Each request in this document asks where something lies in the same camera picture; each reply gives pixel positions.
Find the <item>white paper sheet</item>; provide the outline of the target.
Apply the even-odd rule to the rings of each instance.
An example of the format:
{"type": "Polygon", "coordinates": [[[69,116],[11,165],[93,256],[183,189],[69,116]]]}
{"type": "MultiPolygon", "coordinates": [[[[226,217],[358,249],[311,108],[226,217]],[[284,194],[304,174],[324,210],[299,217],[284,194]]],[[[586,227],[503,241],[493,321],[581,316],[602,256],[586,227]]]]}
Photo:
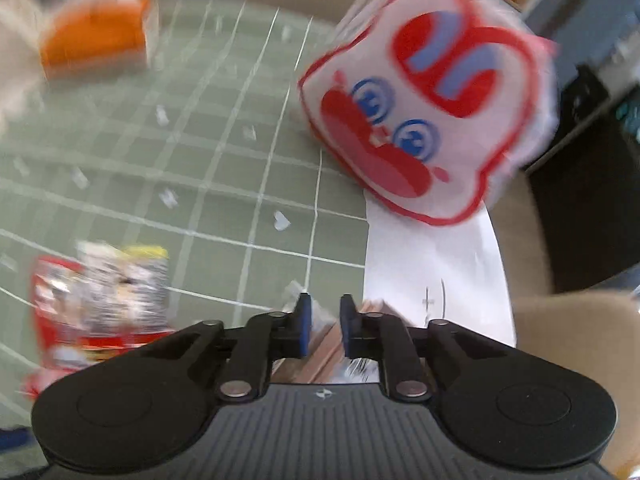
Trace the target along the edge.
{"type": "Polygon", "coordinates": [[[369,236],[363,298],[382,300],[409,324],[446,318],[513,347],[513,314],[486,208],[457,226],[428,226],[366,196],[369,236]]]}

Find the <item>beige chair right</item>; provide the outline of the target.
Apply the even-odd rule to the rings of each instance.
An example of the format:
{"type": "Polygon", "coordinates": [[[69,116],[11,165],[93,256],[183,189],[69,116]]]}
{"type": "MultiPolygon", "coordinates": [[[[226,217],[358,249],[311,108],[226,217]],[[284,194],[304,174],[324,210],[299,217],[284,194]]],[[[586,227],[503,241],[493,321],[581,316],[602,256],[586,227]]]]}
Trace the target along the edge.
{"type": "Polygon", "coordinates": [[[618,423],[601,464],[629,479],[639,471],[639,300],[615,290],[528,297],[513,317],[519,349],[608,390],[618,423]]]}

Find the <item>red snack bag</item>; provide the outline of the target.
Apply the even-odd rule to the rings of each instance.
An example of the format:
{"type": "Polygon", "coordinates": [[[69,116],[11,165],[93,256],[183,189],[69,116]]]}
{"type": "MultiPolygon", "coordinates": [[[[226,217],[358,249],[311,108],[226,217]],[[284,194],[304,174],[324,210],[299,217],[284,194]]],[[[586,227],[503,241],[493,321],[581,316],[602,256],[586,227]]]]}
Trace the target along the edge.
{"type": "Polygon", "coordinates": [[[77,261],[53,256],[36,259],[29,299],[40,364],[23,382],[25,396],[35,399],[57,380],[140,348],[171,334],[93,335],[82,326],[82,267],[77,261]]]}

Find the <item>pink cardboard box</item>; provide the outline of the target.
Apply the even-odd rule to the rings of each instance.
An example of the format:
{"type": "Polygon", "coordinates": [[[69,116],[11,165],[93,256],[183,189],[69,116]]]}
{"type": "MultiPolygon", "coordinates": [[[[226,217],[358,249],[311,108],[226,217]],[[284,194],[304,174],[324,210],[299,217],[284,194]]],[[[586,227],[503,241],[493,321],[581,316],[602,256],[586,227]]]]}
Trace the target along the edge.
{"type": "Polygon", "coordinates": [[[369,359],[346,358],[340,322],[311,303],[311,338],[308,356],[301,360],[282,359],[273,364],[271,379],[286,384],[354,384],[378,382],[378,364],[369,359]]]}

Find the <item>blue candy packet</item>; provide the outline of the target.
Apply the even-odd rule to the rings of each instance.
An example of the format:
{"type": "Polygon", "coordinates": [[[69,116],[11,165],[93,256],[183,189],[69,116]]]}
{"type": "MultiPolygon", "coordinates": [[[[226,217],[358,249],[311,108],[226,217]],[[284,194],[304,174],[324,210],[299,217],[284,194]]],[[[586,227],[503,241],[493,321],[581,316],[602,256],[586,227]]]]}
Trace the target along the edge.
{"type": "Polygon", "coordinates": [[[0,429],[0,453],[24,448],[32,443],[32,432],[26,426],[0,429]]]}

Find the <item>clear biscuit packet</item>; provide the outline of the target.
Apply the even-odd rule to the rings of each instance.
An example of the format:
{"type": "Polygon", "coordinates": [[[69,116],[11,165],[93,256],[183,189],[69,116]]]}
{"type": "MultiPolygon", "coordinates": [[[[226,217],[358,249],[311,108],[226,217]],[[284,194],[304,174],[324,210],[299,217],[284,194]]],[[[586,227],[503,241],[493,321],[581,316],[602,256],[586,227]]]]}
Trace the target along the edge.
{"type": "Polygon", "coordinates": [[[303,310],[303,326],[307,329],[309,341],[324,334],[334,323],[332,314],[322,307],[317,300],[298,281],[290,281],[284,289],[282,311],[293,313],[301,304],[303,310]]]}

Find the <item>green grid tablecloth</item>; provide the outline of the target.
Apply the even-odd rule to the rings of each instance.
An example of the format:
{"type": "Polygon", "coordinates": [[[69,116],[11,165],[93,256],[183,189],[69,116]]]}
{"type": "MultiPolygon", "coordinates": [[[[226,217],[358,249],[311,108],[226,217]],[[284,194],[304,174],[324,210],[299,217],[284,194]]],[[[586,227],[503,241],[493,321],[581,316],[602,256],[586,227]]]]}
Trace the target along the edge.
{"type": "Polygon", "coordinates": [[[238,326],[299,284],[363,295],[366,201],[322,150],[296,79],[330,26],[224,0],[162,0],[146,70],[46,81],[1,128],[1,422],[24,426],[41,255],[81,240],[168,252],[169,312],[238,326]]]}

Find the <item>fish tank cabinet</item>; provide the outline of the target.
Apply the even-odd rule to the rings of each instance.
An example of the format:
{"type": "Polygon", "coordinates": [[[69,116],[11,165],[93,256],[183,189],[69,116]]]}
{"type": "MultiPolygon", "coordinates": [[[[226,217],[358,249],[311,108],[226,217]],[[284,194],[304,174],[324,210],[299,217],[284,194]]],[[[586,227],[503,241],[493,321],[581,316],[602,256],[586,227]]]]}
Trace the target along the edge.
{"type": "Polygon", "coordinates": [[[560,93],[560,122],[526,169],[552,286],[639,284],[639,86],[619,94],[587,64],[560,93]]]}

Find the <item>orange tissue box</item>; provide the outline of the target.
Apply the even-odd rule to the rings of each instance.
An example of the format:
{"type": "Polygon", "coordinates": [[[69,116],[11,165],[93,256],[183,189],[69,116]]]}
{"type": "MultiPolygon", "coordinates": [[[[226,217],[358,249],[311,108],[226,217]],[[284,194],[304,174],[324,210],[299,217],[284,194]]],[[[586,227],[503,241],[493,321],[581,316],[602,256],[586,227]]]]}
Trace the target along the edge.
{"type": "Polygon", "coordinates": [[[147,66],[160,41],[157,0],[52,0],[46,18],[39,57],[49,79],[147,66]]]}

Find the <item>white chair near left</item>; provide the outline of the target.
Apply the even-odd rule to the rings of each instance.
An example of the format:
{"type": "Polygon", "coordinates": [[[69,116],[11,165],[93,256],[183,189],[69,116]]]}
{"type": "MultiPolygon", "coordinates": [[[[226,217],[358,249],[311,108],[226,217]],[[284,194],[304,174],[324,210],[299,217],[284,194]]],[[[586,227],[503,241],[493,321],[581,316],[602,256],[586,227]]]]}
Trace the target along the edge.
{"type": "Polygon", "coordinates": [[[1,134],[28,107],[41,81],[40,39],[49,25],[43,0],[1,0],[1,134]]]}

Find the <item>red white bunny bag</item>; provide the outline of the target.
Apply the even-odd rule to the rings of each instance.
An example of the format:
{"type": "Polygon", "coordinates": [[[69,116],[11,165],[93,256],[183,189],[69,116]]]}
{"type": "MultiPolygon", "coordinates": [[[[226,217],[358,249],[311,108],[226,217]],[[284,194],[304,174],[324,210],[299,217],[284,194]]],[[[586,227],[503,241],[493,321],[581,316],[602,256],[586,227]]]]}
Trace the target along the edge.
{"type": "Polygon", "coordinates": [[[554,55],[501,0],[356,0],[299,78],[300,104],[381,203],[452,226],[549,141],[554,55]]]}

